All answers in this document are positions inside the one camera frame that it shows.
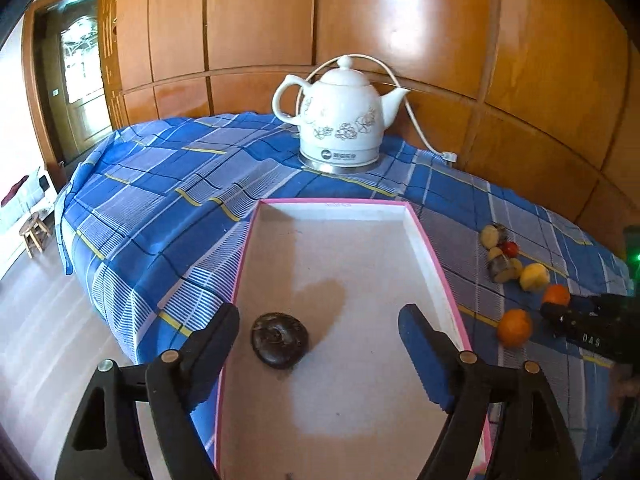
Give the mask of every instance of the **eggplant piece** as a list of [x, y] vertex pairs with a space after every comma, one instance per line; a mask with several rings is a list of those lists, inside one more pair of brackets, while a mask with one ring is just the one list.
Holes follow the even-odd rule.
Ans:
[[262, 314], [251, 328], [251, 346], [258, 359], [284, 370], [296, 364], [309, 348], [309, 334], [295, 317], [281, 312]]

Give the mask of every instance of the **orange fruit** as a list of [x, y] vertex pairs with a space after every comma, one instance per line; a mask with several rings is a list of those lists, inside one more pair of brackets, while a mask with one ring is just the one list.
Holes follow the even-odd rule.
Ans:
[[549, 285], [542, 296], [542, 303], [555, 303], [556, 305], [567, 306], [570, 300], [571, 295], [569, 294], [569, 289], [559, 283]]
[[508, 310], [498, 323], [497, 336], [503, 346], [514, 348], [524, 345], [533, 332], [530, 315], [521, 308]]

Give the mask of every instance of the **metal screw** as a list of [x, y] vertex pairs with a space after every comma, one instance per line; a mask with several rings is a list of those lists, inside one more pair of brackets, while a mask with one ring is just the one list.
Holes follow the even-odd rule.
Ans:
[[98, 365], [99, 372], [108, 372], [112, 368], [113, 368], [113, 361], [111, 359], [105, 359], [104, 361], [100, 362], [100, 364]]
[[463, 350], [462, 352], [460, 352], [460, 354], [458, 354], [458, 357], [460, 357], [460, 360], [467, 365], [472, 365], [473, 363], [478, 361], [478, 356], [473, 352], [470, 352], [469, 350]]
[[178, 354], [177, 350], [165, 350], [160, 356], [163, 363], [173, 363], [178, 360], [178, 357], [180, 357], [180, 354]]
[[540, 371], [540, 365], [535, 361], [525, 361], [524, 369], [530, 374], [537, 374]]

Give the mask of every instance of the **kettle lid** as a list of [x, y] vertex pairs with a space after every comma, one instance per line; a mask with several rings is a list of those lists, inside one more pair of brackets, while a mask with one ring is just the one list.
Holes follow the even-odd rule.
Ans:
[[338, 67], [329, 70], [324, 74], [320, 81], [330, 85], [341, 86], [369, 86], [369, 80], [362, 72], [351, 68], [353, 59], [350, 56], [340, 56], [338, 59]]

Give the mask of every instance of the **kettle base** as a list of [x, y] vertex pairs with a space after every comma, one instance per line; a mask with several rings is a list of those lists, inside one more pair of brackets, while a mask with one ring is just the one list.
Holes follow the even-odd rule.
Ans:
[[302, 152], [298, 153], [298, 158], [300, 162], [304, 164], [306, 167], [311, 168], [312, 170], [319, 171], [320, 173], [329, 173], [329, 174], [353, 174], [353, 173], [365, 173], [367, 171], [373, 170], [380, 163], [380, 156], [373, 162], [369, 164], [365, 164], [364, 166], [334, 166], [333, 164], [328, 164], [327, 162], [319, 162], [317, 160], [313, 160], [308, 156], [304, 155]]

